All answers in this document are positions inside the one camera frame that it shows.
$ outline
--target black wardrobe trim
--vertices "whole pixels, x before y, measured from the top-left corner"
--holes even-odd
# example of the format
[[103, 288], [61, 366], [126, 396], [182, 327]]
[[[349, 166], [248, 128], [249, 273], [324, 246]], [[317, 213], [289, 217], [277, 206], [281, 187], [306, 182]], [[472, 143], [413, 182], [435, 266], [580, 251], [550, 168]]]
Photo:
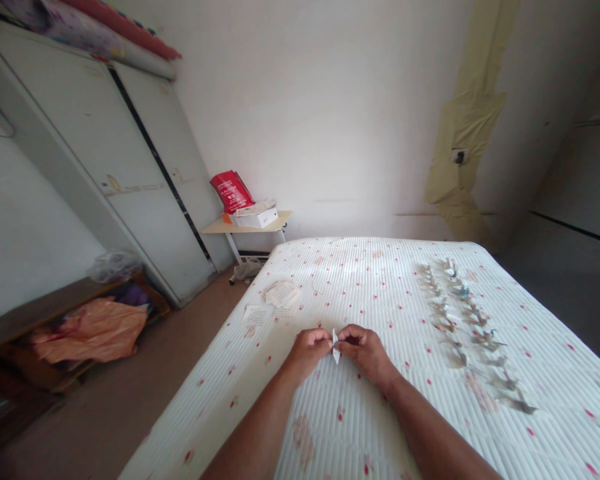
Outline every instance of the black wardrobe trim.
[[185, 216], [185, 219], [187, 220], [187, 223], [189, 224], [189, 227], [191, 228], [191, 231], [193, 232], [195, 239], [198, 240], [198, 244], [200, 244], [200, 248], [202, 248], [202, 252], [204, 252], [207, 260], [211, 260], [209, 251], [207, 250], [204, 242], [202, 242], [202, 237], [200, 237], [198, 230], [195, 228], [195, 225], [193, 224], [193, 220], [191, 220], [191, 217], [189, 216], [189, 212], [187, 211], [185, 204], [182, 202], [182, 198], [180, 198], [180, 194], [178, 193], [178, 190], [175, 188], [175, 185], [173, 184], [173, 181], [171, 180], [171, 177], [169, 176], [169, 172], [167, 171], [165, 164], [162, 162], [162, 158], [160, 158], [160, 154], [158, 153], [158, 150], [156, 150], [155, 146], [153, 145], [153, 142], [151, 141], [151, 137], [149, 136], [149, 133], [147, 132], [147, 129], [145, 128], [144, 123], [142, 123], [142, 120], [140, 119], [140, 115], [138, 115], [138, 112], [135, 109], [133, 102], [131, 101], [131, 97], [129, 96], [127, 89], [125, 88], [124, 84], [122, 83], [122, 80], [120, 80], [120, 76], [118, 76], [118, 72], [116, 72], [116, 70], [114, 70], [114, 68], [109, 67], [109, 73], [111, 74], [113, 81], [115, 82], [116, 86], [118, 87], [118, 90], [120, 90], [120, 95], [122, 95], [122, 98], [124, 98], [125, 103], [127, 104], [127, 108], [131, 112], [131, 116], [133, 116], [133, 119], [135, 120], [136, 125], [140, 129], [140, 133], [142, 133], [142, 137], [144, 138], [147, 146], [149, 147], [149, 150], [151, 151], [151, 154], [153, 155], [155, 162], [158, 164], [158, 167], [160, 168], [160, 171], [162, 172], [162, 176], [165, 178], [167, 185], [169, 186], [169, 188], [171, 190], [171, 193], [175, 197], [176, 202], [178, 202], [178, 205], [180, 206], [180, 210], [182, 210], [182, 214]]
[[565, 223], [565, 222], [560, 221], [560, 220], [556, 220], [555, 218], [548, 217], [546, 215], [543, 215], [542, 213], [538, 213], [538, 212], [533, 211], [533, 210], [529, 210], [529, 213], [532, 213], [536, 217], [540, 217], [540, 218], [542, 218], [544, 220], [548, 220], [548, 221], [550, 221], [552, 223], [555, 223], [556, 225], [560, 225], [562, 227], [568, 228], [569, 230], [573, 230], [573, 231], [576, 231], [578, 233], [582, 233], [583, 235], [586, 235], [588, 237], [591, 237], [593, 239], [596, 239], [596, 240], [600, 241], [600, 235], [598, 235], [596, 233], [593, 233], [593, 232], [590, 232], [590, 231], [587, 231], [587, 230], [583, 230], [582, 228], [574, 227], [573, 225], [570, 225], [570, 224]]

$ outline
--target hand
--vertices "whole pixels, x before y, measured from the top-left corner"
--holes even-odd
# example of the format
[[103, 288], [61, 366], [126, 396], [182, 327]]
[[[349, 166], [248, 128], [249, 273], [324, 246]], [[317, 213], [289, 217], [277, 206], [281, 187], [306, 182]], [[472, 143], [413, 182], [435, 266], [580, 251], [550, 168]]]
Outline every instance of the hand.
[[373, 330], [360, 325], [347, 325], [338, 333], [335, 348], [353, 360], [366, 378], [382, 392], [386, 392], [391, 382], [401, 376]]
[[282, 375], [296, 382], [296, 387], [310, 376], [318, 362], [333, 346], [331, 334], [324, 329], [302, 330], [295, 339], [287, 359], [280, 367]]

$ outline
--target masking tape on wall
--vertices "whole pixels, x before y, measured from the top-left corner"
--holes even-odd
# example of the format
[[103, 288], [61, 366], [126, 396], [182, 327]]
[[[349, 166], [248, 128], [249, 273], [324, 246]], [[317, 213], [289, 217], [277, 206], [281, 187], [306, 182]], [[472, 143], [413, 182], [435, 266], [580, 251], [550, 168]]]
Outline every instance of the masking tape on wall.
[[[471, 197], [480, 158], [505, 104], [494, 94], [500, 64], [519, 0], [476, 0], [453, 100], [444, 104], [425, 199], [438, 207], [458, 241], [474, 241], [490, 251], [493, 236]], [[469, 162], [458, 166], [451, 150], [468, 148]]]

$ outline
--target cardboard box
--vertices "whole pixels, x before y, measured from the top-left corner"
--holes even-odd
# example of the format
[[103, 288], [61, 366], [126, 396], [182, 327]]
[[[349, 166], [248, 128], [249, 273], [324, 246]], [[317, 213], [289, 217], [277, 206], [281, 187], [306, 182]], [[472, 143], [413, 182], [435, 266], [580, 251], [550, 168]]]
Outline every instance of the cardboard box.
[[236, 217], [244, 217], [245, 215], [257, 215], [258, 213], [264, 213], [266, 210], [275, 207], [274, 199], [266, 199], [256, 202], [250, 207], [244, 207], [235, 211]]
[[278, 218], [278, 209], [276, 207], [265, 210], [257, 215], [246, 215], [244, 217], [234, 217], [236, 225], [241, 227], [264, 228]]

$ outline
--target table leg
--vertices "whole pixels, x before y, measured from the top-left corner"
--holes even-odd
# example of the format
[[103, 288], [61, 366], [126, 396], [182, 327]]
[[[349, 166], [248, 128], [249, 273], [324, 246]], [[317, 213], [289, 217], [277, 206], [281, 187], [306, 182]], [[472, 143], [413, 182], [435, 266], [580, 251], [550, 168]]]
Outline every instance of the table leg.
[[227, 236], [227, 240], [231, 246], [231, 250], [233, 250], [233, 254], [235, 259], [238, 260], [238, 265], [242, 265], [242, 258], [240, 258], [240, 253], [238, 252], [238, 248], [235, 246], [235, 242], [233, 241], [233, 236], [230, 233], [225, 233]]

